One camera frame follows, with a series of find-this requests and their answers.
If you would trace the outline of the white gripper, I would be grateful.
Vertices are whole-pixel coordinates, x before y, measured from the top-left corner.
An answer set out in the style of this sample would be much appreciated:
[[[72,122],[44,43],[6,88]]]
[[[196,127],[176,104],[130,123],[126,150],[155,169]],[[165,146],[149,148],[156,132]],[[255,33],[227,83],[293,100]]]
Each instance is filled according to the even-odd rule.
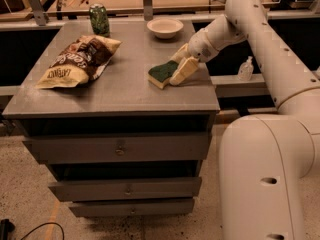
[[[188,44],[185,43],[171,56],[171,60],[179,63],[179,65],[169,83],[178,86],[197,71],[199,61],[206,63],[218,54],[219,51],[209,40],[208,31],[205,28],[200,29],[190,38]]]

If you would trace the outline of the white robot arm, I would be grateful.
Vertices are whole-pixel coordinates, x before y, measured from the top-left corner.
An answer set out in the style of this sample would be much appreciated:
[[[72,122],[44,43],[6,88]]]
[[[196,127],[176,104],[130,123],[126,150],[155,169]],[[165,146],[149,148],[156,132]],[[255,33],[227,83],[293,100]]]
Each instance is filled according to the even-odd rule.
[[[271,114],[225,129],[219,149],[223,240],[305,240],[299,180],[319,169],[320,81],[269,25],[260,0],[222,0],[224,13],[177,53],[178,85],[229,45],[250,45],[264,80],[238,98]]]

